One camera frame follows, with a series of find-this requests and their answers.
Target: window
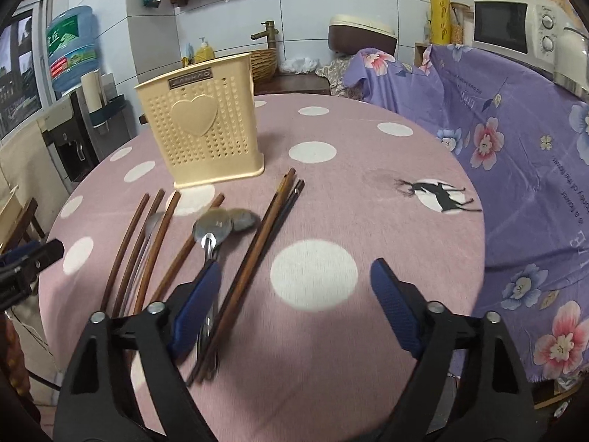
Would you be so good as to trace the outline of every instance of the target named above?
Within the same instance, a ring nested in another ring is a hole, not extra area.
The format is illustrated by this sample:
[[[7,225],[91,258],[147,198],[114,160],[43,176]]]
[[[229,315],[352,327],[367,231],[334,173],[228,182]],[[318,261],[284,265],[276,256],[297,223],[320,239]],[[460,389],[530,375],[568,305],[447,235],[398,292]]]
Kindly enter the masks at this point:
[[[46,0],[26,0],[0,32],[0,138],[55,100],[46,73]]]

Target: screw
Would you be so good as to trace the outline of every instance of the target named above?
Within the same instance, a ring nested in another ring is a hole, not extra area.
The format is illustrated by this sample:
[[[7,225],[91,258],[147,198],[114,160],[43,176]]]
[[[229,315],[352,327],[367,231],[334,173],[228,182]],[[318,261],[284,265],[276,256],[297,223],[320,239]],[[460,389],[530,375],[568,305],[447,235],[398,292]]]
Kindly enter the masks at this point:
[[[497,324],[501,321],[501,316],[497,314],[495,311],[487,312],[487,320],[492,322],[493,324]]]
[[[438,301],[428,302],[428,311],[434,312],[435,314],[441,314],[446,310],[444,304]]]
[[[95,312],[94,314],[92,314],[90,316],[90,320],[92,321],[93,324],[98,324],[100,322],[102,322],[104,319],[106,318],[106,314],[104,312]]]
[[[166,305],[163,302],[152,302],[148,305],[147,311],[149,314],[159,314],[165,307]]]

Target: heart emblem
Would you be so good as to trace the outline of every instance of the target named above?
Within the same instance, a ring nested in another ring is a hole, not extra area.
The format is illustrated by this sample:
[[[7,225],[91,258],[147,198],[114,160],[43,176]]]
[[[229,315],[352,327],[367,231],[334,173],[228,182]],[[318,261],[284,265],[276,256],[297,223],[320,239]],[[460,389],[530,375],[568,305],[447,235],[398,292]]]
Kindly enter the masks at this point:
[[[218,110],[219,103],[215,98],[200,95],[192,101],[181,99],[174,103],[170,118],[183,131],[200,138],[213,125]]]

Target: blue gripper pad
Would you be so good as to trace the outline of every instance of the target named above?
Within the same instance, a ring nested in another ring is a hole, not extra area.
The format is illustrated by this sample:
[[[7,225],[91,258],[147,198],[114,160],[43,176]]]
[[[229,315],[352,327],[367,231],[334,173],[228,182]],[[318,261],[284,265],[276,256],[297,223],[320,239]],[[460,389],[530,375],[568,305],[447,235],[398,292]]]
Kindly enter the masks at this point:
[[[370,285],[381,305],[400,346],[419,359],[425,347],[420,339],[420,322],[405,300],[399,281],[384,259],[377,259],[370,268]]]
[[[195,285],[176,316],[172,341],[168,344],[168,351],[173,360],[184,359],[194,347],[200,328],[213,306],[214,298],[219,297],[220,288],[221,268],[214,262]]]

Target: black deer print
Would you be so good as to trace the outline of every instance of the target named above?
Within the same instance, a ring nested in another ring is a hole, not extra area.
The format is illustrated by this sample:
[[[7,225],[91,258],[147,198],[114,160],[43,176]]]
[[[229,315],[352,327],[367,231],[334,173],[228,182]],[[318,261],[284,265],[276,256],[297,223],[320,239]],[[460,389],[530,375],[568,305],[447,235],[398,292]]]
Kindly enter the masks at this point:
[[[433,194],[436,197],[438,204],[442,208],[443,213],[452,210],[470,211],[473,213],[480,213],[482,211],[482,209],[469,209],[464,207],[467,204],[471,204],[474,202],[474,199],[472,198],[466,201],[465,203],[459,203],[450,197],[451,193],[463,193],[464,191],[466,191],[466,188],[458,189],[449,184],[444,184],[441,181],[438,181],[438,184],[434,184],[409,183],[407,181],[398,180],[397,183],[399,187],[409,186],[409,190],[407,190],[407,192],[405,193],[408,196],[414,196],[416,192]]]

